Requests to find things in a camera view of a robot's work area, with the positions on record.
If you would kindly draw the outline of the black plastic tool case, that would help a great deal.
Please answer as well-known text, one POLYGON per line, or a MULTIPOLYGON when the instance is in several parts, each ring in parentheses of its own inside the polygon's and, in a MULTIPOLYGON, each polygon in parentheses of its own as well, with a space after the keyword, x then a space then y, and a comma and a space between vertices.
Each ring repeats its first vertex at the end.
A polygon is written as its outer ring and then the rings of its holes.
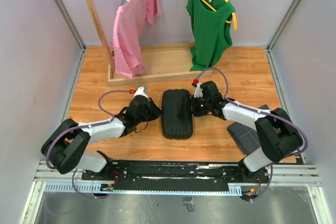
POLYGON ((166 90, 162 96, 162 133, 171 140, 186 140, 193 135, 190 92, 185 89, 166 90))

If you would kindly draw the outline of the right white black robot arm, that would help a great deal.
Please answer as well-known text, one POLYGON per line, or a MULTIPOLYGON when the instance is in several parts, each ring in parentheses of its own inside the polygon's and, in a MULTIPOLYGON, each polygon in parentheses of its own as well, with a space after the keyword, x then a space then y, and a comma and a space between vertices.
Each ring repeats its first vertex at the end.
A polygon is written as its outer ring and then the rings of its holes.
POLYGON ((212 115, 226 121, 242 124, 256 131, 260 147, 238 163, 238 177, 250 182, 257 172, 301 151, 307 144, 304 132, 294 125, 287 112, 257 109, 223 96, 213 81, 195 82, 195 93, 179 98, 177 117, 212 115))

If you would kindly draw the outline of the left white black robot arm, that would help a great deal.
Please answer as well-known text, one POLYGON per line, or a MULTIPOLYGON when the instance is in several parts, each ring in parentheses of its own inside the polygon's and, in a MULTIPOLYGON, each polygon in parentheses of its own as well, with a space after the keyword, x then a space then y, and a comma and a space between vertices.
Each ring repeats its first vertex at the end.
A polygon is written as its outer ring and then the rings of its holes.
POLYGON ((90 123, 64 120, 43 144, 41 153, 46 158, 47 167, 60 174, 83 169, 105 180, 112 175, 111 158, 102 151, 88 151, 87 146, 108 138, 127 136, 135 132, 139 124, 157 120, 162 115, 163 110, 151 98, 137 95, 129 106, 110 119, 90 123))

